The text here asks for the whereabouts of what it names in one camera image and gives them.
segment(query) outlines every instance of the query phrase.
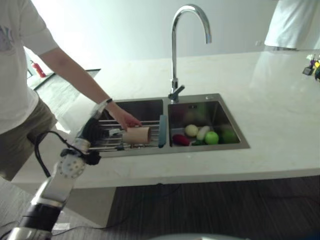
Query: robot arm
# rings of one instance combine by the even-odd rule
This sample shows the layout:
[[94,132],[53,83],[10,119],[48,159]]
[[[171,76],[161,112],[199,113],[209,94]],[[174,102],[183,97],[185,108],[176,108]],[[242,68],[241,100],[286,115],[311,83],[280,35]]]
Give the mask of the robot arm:
[[88,153],[88,150],[95,137],[110,134],[98,129],[98,119],[108,102],[110,100],[102,102],[94,109],[91,118],[72,144],[75,149],[62,151],[61,159],[55,164],[52,176],[38,189],[19,226],[12,230],[8,240],[51,239],[52,229],[67,203],[76,179],[84,172],[86,164],[95,165],[100,160],[98,152]]

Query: paper cup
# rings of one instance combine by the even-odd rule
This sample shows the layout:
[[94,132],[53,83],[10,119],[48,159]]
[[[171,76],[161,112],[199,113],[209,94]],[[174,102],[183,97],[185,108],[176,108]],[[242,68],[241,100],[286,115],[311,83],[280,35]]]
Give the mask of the paper cup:
[[148,144],[151,140],[150,127],[129,127],[122,135],[122,140],[127,144]]

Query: countertop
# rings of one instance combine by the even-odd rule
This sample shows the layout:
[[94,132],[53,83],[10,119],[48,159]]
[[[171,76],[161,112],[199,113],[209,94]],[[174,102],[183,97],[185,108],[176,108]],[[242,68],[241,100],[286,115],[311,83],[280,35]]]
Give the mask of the countertop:
[[[290,178],[320,174],[320,82],[302,74],[312,51],[278,51],[182,57],[177,60],[181,95],[220,93],[249,149],[126,156],[87,166],[75,188],[157,183],[199,183]],[[108,63],[95,77],[115,100],[167,96],[171,60]],[[59,120],[72,140],[94,103],[81,95]],[[40,145],[52,170],[64,146],[54,135]],[[34,155],[12,183],[45,179]]]

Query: faucet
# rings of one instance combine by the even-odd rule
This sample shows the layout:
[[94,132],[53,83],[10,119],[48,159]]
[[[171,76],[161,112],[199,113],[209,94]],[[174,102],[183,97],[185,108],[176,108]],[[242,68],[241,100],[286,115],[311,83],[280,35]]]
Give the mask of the faucet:
[[177,39],[176,39],[176,28],[181,15],[185,12],[191,12],[196,14],[204,27],[205,31],[205,42],[210,44],[212,42],[211,31],[208,18],[205,12],[198,7],[197,5],[187,4],[178,9],[175,13],[172,21],[172,32],[171,32],[171,42],[172,42],[172,79],[171,79],[171,92],[168,95],[168,98],[171,99],[172,103],[177,103],[179,101],[179,93],[185,89],[184,85],[178,87],[178,78],[177,78]]

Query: fire extinguisher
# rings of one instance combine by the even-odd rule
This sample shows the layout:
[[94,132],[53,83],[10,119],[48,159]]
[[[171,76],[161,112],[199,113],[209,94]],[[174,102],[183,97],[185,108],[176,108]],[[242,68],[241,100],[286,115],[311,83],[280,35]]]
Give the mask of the fire extinguisher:
[[44,78],[47,75],[44,73],[44,71],[41,69],[38,63],[35,63],[34,61],[30,60],[31,66],[34,68],[36,73],[39,75],[39,77]]

